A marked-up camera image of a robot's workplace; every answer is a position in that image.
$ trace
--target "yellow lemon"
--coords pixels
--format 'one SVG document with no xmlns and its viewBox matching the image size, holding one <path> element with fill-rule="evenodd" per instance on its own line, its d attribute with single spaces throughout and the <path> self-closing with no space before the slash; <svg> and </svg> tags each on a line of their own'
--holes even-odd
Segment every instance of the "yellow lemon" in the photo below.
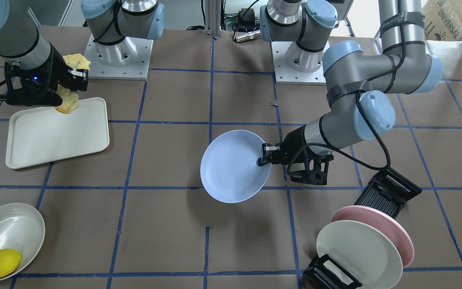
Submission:
<svg viewBox="0 0 462 289">
<path fill-rule="evenodd" d="M 19 267 L 22 254 L 14 249 L 0 250 L 0 278 L 7 276 Z"/>
</svg>

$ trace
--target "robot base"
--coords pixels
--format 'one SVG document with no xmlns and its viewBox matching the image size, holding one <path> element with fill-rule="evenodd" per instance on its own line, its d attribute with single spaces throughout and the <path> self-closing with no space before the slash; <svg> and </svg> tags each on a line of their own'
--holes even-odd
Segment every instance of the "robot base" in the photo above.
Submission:
<svg viewBox="0 0 462 289">
<path fill-rule="evenodd" d="M 272 59 L 274 61 L 274 71 L 276 73 L 276 83 L 278 84 L 308 84 L 325 85 L 324 71 L 322 66 L 313 73 L 303 73 L 291 68 L 285 60 L 285 54 L 290 47 L 291 41 L 274 41 L 272 47 Z M 326 43 L 324 52 L 329 48 Z"/>
<path fill-rule="evenodd" d="M 149 72 L 149 62 L 151 60 L 152 40 L 132 38 L 136 44 L 135 62 L 125 66 L 108 66 L 99 60 L 95 52 L 94 36 L 90 35 L 84 56 L 90 64 L 89 77 L 92 79 L 127 79 L 127 80 L 147 80 Z"/>
</svg>

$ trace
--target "rectangular tray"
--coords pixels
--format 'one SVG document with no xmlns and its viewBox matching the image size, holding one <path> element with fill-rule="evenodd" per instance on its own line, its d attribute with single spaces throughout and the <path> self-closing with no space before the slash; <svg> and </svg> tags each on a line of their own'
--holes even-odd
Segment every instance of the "rectangular tray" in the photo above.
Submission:
<svg viewBox="0 0 462 289">
<path fill-rule="evenodd" d="M 71 114 L 52 107 L 21 110 L 10 118 L 6 165 L 12 169 L 97 153 L 110 144 L 104 99 L 79 101 Z"/>
</svg>

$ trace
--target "metal pole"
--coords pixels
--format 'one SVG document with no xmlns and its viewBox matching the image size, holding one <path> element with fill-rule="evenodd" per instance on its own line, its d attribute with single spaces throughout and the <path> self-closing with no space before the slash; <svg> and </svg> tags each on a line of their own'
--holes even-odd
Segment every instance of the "metal pole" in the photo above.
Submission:
<svg viewBox="0 0 462 289">
<path fill-rule="evenodd" d="M 220 7 L 222 0 L 206 0 L 206 26 L 204 33 L 220 38 Z"/>
</svg>

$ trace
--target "floor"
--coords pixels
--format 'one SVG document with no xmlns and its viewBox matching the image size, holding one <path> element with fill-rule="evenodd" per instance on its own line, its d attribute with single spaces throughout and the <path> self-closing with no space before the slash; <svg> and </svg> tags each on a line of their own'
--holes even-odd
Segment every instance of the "floor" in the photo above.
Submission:
<svg viewBox="0 0 462 289">
<path fill-rule="evenodd" d="M 41 30 L 62 55 L 82 53 L 90 35 Z M 379 53 L 374 40 L 356 41 Z M 389 95 L 397 121 L 383 135 L 393 168 L 423 188 L 397 217 L 416 257 L 395 288 L 462 289 L 462 43 L 428 48 L 444 63 L 442 81 L 423 95 Z M 373 172 L 336 156 L 328 185 L 311 187 L 273 166 L 265 187 L 238 204 L 212 199 L 199 176 L 222 133 L 277 142 L 329 111 L 324 86 L 275 84 L 270 53 L 268 43 L 236 44 L 225 31 L 212 40 L 165 30 L 147 82 L 91 80 L 79 93 L 106 100 L 109 148 L 26 169 L 5 166 L 9 118 L 22 108 L 0 103 L 0 205 L 35 206 L 47 231 L 36 259 L 0 289 L 309 288 L 301 273 L 318 232 Z M 346 151 L 383 162 L 374 142 Z"/>
</svg>

